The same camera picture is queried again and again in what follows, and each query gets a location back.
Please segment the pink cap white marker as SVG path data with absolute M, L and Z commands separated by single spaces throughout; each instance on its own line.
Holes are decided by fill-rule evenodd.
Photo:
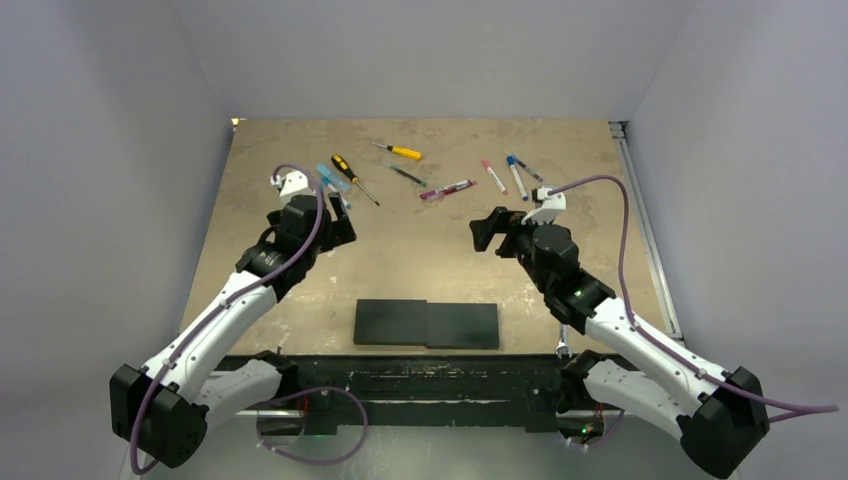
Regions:
M 506 186 L 504 185 L 504 183 L 502 182 L 502 180 L 499 178 L 499 176 L 498 176 L 498 175 L 497 175 L 497 173 L 495 172 L 495 170 L 494 170 L 494 168 L 492 167 L 491 163 L 490 163 L 488 160 L 483 159 L 483 160 L 481 161 L 481 164 L 482 164 L 483 168 L 486 170 L 486 172 L 487 172 L 487 173 L 491 176 L 491 178 L 493 179 L 493 181 L 494 181 L 495 185 L 497 186 L 497 188 L 499 189 L 499 191 L 501 192 L 501 194 L 502 194 L 502 195 L 507 195 L 507 194 L 508 194 L 508 189 L 506 188 Z

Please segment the blue white marker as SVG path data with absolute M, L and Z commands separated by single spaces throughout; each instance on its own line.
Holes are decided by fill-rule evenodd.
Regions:
M 528 201 L 529 195 L 521 178 L 521 174 L 519 173 L 519 167 L 516 158 L 513 155 L 508 154 L 506 156 L 506 161 L 513 175 L 513 179 L 515 181 L 516 187 L 518 188 L 521 199 L 523 201 Z

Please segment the dark blue gel pen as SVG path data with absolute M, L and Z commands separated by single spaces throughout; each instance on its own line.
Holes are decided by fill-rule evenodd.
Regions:
M 516 155 L 514 155 L 513 153 L 511 153 L 511 152 L 507 152 L 507 160 L 508 160 L 508 161 L 512 161 L 514 164 L 516 164 L 517 166 L 521 167 L 524 171 L 526 171 L 526 172 L 527 172 L 527 173 L 528 173 L 531 177 L 533 177 L 533 178 L 534 178 L 536 181 L 538 181 L 539 183 L 543 183 L 543 182 L 544 182 L 543 177 L 542 177 L 542 176 L 541 176 L 538 172 L 536 172 L 536 171 L 535 171 L 534 169 L 532 169 L 529 165 L 527 165 L 525 162 L 523 162 L 522 160 L 520 160 L 520 159 L 519 159 Z

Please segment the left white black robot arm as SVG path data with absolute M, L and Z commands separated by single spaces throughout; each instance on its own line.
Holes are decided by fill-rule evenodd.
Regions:
M 246 330 L 305 279 L 320 254 L 356 239 L 337 193 L 295 195 L 269 213 L 268 221 L 184 332 L 142 366 L 124 364 L 111 377 L 112 429 L 130 445 L 134 474 L 157 465 L 179 467 L 210 429 L 251 405 L 284 409 L 296 399 L 331 391 L 330 385 L 302 386 L 298 365 L 271 351 L 223 376 L 212 375 Z

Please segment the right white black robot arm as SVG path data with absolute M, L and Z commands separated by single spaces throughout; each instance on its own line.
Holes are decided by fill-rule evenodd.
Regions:
M 677 440 L 705 473 L 729 478 L 770 430 L 759 378 L 744 367 L 728 371 L 687 350 L 630 314 L 613 289 L 584 270 L 569 229 L 524 223 L 504 207 L 470 222 L 473 247 L 514 258 L 562 325 L 602 343 L 636 367 L 627 373 L 609 357 L 579 354 L 561 371 L 561 410 L 592 400 L 611 404 Z

